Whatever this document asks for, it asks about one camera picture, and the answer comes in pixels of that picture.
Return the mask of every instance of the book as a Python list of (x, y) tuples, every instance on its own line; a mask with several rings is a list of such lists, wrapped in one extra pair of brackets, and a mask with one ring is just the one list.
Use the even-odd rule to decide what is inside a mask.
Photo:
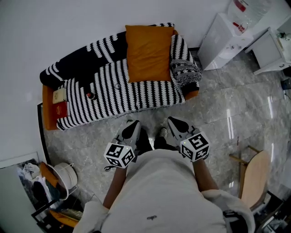
[(53, 116), (55, 119), (64, 118), (70, 116), (70, 103), (69, 102), (60, 102), (56, 103), (53, 106)]
[(61, 88), (53, 92), (53, 104), (66, 101), (66, 89)]

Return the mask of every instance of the sofa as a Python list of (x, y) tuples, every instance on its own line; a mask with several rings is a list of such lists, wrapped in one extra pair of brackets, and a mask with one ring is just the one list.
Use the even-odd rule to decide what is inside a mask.
[[(152, 26), (174, 27), (174, 24)], [(129, 83), (125, 33), (92, 42), (41, 72), (47, 130), (66, 130), (135, 111), (172, 106), (198, 95), (201, 72), (179, 35), (172, 36), (169, 53), (171, 61), (182, 62), (182, 69), (171, 64), (171, 81)], [(70, 116), (56, 120), (51, 111), (52, 96), (54, 90), (62, 87), (66, 88)], [(95, 93), (96, 99), (89, 99), (88, 92)]]

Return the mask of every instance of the wooden chair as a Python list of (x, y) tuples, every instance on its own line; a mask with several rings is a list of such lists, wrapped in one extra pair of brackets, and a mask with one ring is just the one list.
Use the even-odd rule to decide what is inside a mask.
[(264, 194), (265, 185), (270, 173), (271, 159), (266, 151), (258, 151), (248, 146), (257, 154), (246, 162), (233, 155), (232, 159), (241, 163), (239, 198), (249, 207), (255, 206)]

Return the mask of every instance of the red book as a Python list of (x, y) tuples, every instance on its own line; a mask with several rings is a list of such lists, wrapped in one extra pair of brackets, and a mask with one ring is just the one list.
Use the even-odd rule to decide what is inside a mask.
[(55, 119), (64, 118), (70, 115), (69, 102), (53, 104), (53, 116)]

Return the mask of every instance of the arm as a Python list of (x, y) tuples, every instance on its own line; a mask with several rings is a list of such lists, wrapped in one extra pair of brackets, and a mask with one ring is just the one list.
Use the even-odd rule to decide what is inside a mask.
[(193, 168), (200, 192), (210, 189), (218, 189), (218, 186), (210, 175), (203, 159), (194, 162)]
[(122, 190), (125, 178), (126, 178), (127, 168), (117, 167), (114, 173), (113, 180), (104, 199), (103, 206), (110, 209), (116, 197)]

